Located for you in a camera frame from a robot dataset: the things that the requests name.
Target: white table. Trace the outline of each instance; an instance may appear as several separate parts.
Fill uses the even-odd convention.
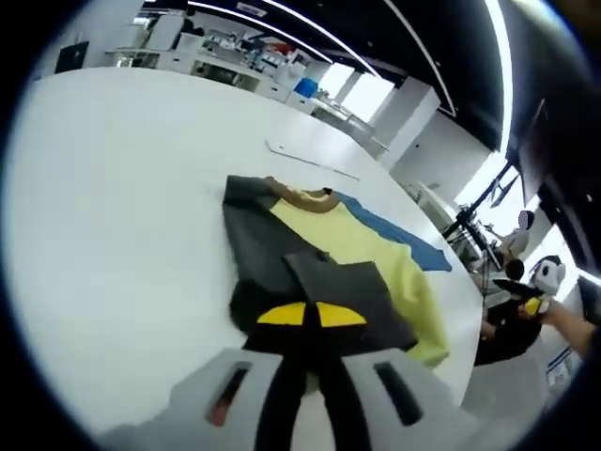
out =
[[[271,138],[321,148],[361,181],[270,153]],[[176,382],[244,342],[227,316],[236,282],[221,206],[228,174],[330,186],[444,249],[453,271],[428,273],[451,341],[436,374],[461,402],[480,296],[417,205],[344,133],[231,86],[99,68],[36,82],[10,145],[3,218],[14,313],[88,430],[148,419]],[[331,439],[319,397],[303,403],[295,449]]]

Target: office desk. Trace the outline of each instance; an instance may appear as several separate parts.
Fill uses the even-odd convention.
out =
[[[323,149],[361,181],[269,152],[267,139]],[[88,430],[150,418],[176,382],[244,343],[227,308],[236,282],[222,217],[228,174],[332,187],[443,249],[453,270],[427,274],[450,339],[436,374],[461,402],[480,295],[419,207],[342,132],[208,80],[96,68],[36,82],[8,150],[15,319],[49,386]],[[294,449],[326,449],[320,394],[302,406]]]

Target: blue fabric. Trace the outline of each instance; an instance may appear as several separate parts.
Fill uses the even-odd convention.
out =
[[[420,240],[415,235],[411,235],[401,227],[364,209],[356,198],[338,192],[336,192],[336,195],[359,222],[377,232],[384,240],[399,242],[409,246],[411,248],[411,258],[413,258],[423,271],[451,270],[451,265],[440,249],[432,247],[427,242]]]

